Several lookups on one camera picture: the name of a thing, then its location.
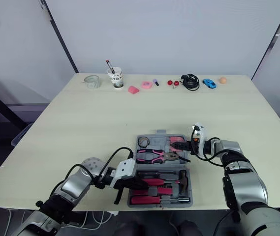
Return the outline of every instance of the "toolbox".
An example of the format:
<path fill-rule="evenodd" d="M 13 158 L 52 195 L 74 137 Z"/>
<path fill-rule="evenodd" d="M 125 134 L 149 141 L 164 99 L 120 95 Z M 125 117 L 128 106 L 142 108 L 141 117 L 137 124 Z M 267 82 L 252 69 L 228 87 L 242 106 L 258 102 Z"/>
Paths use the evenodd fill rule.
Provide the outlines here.
<path fill-rule="evenodd" d="M 193 203 L 190 173 L 186 164 L 186 151 L 175 150 L 170 144 L 186 142 L 181 134 L 156 134 L 137 136 L 134 159 L 136 176 L 149 184 L 148 190 L 129 190 L 128 206 L 131 208 L 185 208 Z"/>

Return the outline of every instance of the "blue toy car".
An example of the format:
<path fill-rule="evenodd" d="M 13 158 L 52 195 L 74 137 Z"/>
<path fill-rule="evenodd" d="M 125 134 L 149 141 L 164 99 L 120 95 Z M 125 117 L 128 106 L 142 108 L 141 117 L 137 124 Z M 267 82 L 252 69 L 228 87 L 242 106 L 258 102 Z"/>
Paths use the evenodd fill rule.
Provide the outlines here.
<path fill-rule="evenodd" d="M 217 87 L 217 85 L 213 82 L 213 80 L 210 79 L 204 79 L 202 83 L 204 83 L 210 89 L 215 89 Z"/>

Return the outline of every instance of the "purple marker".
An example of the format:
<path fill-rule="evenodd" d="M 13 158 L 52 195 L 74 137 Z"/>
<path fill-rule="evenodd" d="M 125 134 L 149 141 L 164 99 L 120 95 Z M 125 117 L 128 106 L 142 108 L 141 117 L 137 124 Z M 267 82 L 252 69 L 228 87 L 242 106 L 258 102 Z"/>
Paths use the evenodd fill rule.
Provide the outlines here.
<path fill-rule="evenodd" d="M 159 86 L 159 84 L 158 84 L 158 82 L 157 82 L 157 79 L 153 79 L 153 82 L 154 82 L 157 86 Z"/>

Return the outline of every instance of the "white cable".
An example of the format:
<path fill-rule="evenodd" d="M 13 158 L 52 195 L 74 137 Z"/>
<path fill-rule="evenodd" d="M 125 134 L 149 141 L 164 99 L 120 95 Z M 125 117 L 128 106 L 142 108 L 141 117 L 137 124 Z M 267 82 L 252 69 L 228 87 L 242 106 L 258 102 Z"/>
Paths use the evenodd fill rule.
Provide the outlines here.
<path fill-rule="evenodd" d="M 101 223 L 101 222 L 99 222 L 99 221 L 96 220 L 96 218 L 95 218 L 95 216 L 94 216 L 94 212 L 92 212 L 92 215 L 93 215 L 94 221 L 95 221 L 96 223 L 98 223 L 98 224 L 105 224 L 105 223 L 107 223 L 107 222 L 110 220 L 111 216 L 112 216 L 112 214 L 110 213 L 108 219 Z"/>
<path fill-rule="evenodd" d="M 24 216 L 25 216 L 25 211 L 24 211 L 24 213 L 23 213 L 23 217 L 22 217 L 21 224 L 22 224 L 22 223 L 23 223 L 23 221 L 24 221 Z"/>
<path fill-rule="evenodd" d="M 18 210 L 18 209 L 10 209 L 10 208 L 3 208 L 5 210 Z"/>
<path fill-rule="evenodd" d="M 84 219 L 84 221 L 83 221 L 83 223 L 82 223 L 82 225 L 81 226 L 75 226 L 75 225 L 67 225 L 67 226 L 64 226 L 64 227 L 61 227 L 61 228 L 77 228 L 77 229 L 81 229 L 81 228 L 83 228 L 83 226 L 86 224 L 86 219 L 87 219 L 87 213 L 88 213 L 88 211 L 86 211 L 86 214 L 85 214 L 85 219 Z"/>
<path fill-rule="evenodd" d="M 6 234 L 7 234 L 7 231 L 8 231 L 8 227 L 10 226 L 10 223 L 11 223 L 11 217 L 12 217 L 12 212 L 11 212 L 11 209 L 6 209 L 6 210 L 8 210 L 8 212 L 9 212 L 9 217 L 8 217 L 8 222 L 7 222 L 7 226 L 6 226 L 6 230 L 5 230 L 5 233 L 4 233 L 4 236 L 6 236 Z"/>
<path fill-rule="evenodd" d="M 174 227 L 174 229 L 175 229 L 175 231 L 176 231 L 176 234 L 179 235 L 179 231 L 178 231 L 177 227 L 171 222 L 171 218 L 173 217 L 173 214 L 174 214 L 174 212 L 172 211 L 171 214 L 170 214 L 170 218 L 169 218 L 168 223 L 169 223 L 172 227 Z"/>
<path fill-rule="evenodd" d="M 102 212 L 102 216 L 101 216 L 101 220 L 100 220 L 100 224 L 96 227 L 96 228 L 83 228 L 82 226 L 85 225 L 85 221 L 87 219 L 87 212 L 86 212 L 86 215 L 85 215 L 85 220 L 84 220 L 84 223 L 83 225 L 81 225 L 80 227 L 78 226 L 73 226 L 73 225 L 68 225 L 68 226 L 64 226 L 64 227 L 61 227 L 62 228 L 77 228 L 77 229 L 82 229 L 82 230 L 98 230 L 100 228 L 100 226 L 103 224 L 103 219 L 104 219 L 104 211 Z"/>

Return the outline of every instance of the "pen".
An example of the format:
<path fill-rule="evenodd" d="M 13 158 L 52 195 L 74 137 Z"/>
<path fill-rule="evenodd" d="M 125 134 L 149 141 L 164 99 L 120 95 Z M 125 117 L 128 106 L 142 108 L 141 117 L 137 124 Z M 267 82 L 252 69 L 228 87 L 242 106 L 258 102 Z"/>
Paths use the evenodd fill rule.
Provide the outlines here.
<path fill-rule="evenodd" d="M 106 62 L 107 62 L 107 64 L 108 64 L 109 69 L 111 70 L 111 72 L 112 72 L 113 74 L 115 74 L 116 72 L 115 72 L 114 68 L 112 67 L 110 61 L 109 61 L 109 60 L 106 60 Z"/>

